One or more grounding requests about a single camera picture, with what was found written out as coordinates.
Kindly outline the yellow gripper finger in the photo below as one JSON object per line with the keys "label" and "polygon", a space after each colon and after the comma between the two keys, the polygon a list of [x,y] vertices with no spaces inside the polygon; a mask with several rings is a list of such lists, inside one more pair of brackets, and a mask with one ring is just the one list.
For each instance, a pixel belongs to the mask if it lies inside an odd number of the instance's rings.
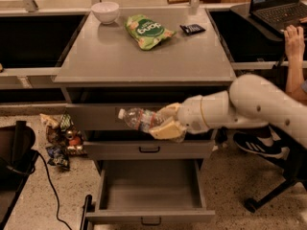
{"label": "yellow gripper finger", "polygon": [[149,133],[154,139],[157,140],[168,140],[176,139],[180,137],[186,131],[186,127],[183,126],[179,121],[170,117],[160,126],[156,126],[149,129]]}
{"label": "yellow gripper finger", "polygon": [[176,117],[180,107],[181,107],[180,103],[171,103],[159,109],[157,113],[163,116],[164,118]]}

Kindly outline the person's hand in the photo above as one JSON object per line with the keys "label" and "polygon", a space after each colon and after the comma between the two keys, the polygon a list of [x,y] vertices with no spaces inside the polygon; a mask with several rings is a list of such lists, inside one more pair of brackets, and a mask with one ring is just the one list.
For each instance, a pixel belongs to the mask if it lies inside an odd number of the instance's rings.
{"label": "person's hand", "polygon": [[301,27],[290,25],[284,32],[285,36],[285,52],[288,61],[303,61],[305,50],[304,31]]}

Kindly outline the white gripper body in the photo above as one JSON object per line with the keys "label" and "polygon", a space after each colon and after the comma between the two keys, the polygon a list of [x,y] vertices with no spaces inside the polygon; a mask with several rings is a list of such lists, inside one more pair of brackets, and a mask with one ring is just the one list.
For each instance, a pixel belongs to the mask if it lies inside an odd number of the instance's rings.
{"label": "white gripper body", "polygon": [[178,121],[186,128],[188,133],[205,132],[205,123],[201,115],[201,99],[201,95],[186,99],[177,112]]}

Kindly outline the person's forearm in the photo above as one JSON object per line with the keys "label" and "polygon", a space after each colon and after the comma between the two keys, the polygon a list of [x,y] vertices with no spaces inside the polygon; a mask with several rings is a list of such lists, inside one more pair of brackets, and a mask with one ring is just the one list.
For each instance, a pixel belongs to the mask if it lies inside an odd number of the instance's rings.
{"label": "person's forearm", "polygon": [[294,57],[289,61],[286,94],[294,100],[306,105],[307,93],[301,87],[304,82],[302,60]]}

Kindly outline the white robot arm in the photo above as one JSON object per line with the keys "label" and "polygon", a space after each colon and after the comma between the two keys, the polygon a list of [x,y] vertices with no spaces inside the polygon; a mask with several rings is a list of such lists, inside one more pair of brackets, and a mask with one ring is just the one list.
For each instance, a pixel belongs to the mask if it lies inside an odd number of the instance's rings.
{"label": "white robot arm", "polygon": [[150,129],[152,137],[158,140],[221,127],[250,129],[272,125],[307,147],[307,106],[257,75],[243,75],[226,91],[172,103],[159,113],[166,121]]}

